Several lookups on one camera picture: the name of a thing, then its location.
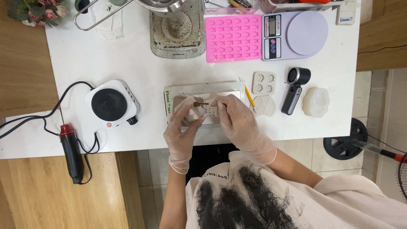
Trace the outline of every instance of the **scale display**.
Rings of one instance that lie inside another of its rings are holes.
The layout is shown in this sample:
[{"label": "scale display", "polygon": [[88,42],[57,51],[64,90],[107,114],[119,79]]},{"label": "scale display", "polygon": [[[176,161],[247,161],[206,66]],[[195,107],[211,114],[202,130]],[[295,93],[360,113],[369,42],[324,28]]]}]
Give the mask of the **scale display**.
[{"label": "scale display", "polygon": [[328,24],[316,11],[266,14],[262,17],[262,60],[307,58],[328,37]]}]

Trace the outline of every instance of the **white cloth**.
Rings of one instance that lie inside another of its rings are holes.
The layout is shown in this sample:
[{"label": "white cloth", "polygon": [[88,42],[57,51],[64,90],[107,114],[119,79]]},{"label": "white cloth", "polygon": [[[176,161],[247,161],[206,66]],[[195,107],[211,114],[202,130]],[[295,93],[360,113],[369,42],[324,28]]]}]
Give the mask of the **white cloth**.
[{"label": "white cloth", "polygon": [[[90,14],[89,22],[93,25],[118,8],[118,6],[113,5],[109,0],[99,0],[88,8]],[[114,40],[123,37],[122,13],[123,9],[94,27],[92,30],[95,36],[102,40]]]},{"label": "white cloth", "polygon": [[335,175],[314,189],[283,180],[240,151],[186,186],[187,229],[407,228],[407,205],[359,175]]}]

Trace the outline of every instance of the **black paint pattern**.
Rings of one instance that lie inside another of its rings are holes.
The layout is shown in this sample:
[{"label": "black paint pattern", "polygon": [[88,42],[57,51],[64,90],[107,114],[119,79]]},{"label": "black paint pattern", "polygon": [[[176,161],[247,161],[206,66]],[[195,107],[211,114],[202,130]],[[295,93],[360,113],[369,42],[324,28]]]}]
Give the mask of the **black paint pattern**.
[{"label": "black paint pattern", "polygon": [[[297,229],[285,209],[292,201],[287,188],[283,199],[251,167],[242,166],[237,175],[246,189],[243,198],[235,187],[223,187],[214,195],[212,183],[203,181],[197,191],[198,224],[201,229]],[[304,206],[298,211],[301,216]]]}]

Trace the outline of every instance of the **gloved hand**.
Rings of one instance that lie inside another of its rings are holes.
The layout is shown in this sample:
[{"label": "gloved hand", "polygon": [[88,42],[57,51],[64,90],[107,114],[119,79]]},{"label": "gloved hand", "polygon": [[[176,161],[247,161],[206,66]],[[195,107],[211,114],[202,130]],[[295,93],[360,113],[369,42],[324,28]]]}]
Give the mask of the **gloved hand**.
[{"label": "gloved hand", "polygon": [[192,157],[194,138],[206,117],[195,120],[188,129],[182,133],[181,123],[195,100],[185,99],[175,109],[170,118],[164,139],[170,151],[168,163],[180,174],[186,174],[189,169],[189,160]]},{"label": "gloved hand", "polygon": [[274,161],[276,144],[260,133],[252,111],[240,99],[234,95],[220,96],[213,100],[211,106],[217,107],[225,135],[249,161],[256,165]]}]

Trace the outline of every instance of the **white table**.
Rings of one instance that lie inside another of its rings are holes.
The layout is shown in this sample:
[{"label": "white table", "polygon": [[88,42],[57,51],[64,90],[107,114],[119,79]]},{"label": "white table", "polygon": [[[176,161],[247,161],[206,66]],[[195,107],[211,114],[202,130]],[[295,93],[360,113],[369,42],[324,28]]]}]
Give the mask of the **white table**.
[{"label": "white table", "polygon": [[[313,57],[287,61],[262,60],[207,63],[205,54],[191,59],[164,59],[150,50],[149,12],[131,3],[124,8],[123,33],[118,40],[104,41],[94,32],[81,31],[72,18],[75,10],[70,3],[70,15],[65,23],[47,28],[46,35],[54,69],[58,95],[76,81],[88,81],[99,86],[111,79],[127,83],[141,105],[139,122],[123,123],[112,129],[100,125],[85,104],[89,92],[86,85],[77,85],[61,104],[64,123],[71,123],[78,136],[89,147],[93,132],[101,143],[100,152],[166,148],[162,136],[167,127],[163,88],[180,84],[238,81],[238,76],[252,88],[253,73],[273,71],[277,74],[276,92],[272,96],[278,111],[273,117],[257,118],[261,131],[273,140],[345,136],[350,131],[353,90],[359,36],[360,3],[353,26],[336,26],[336,10],[320,12],[327,20],[329,35],[323,49]],[[79,18],[86,24],[86,17]],[[291,116],[280,112],[289,85],[285,83],[291,67],[306,67],[311,80]],[[306,116],[302,98],[308,88],[321,87],[329,91],[328,113],[322,118]],[[200,129],[195,145],[228,143],[220,128]]]}]

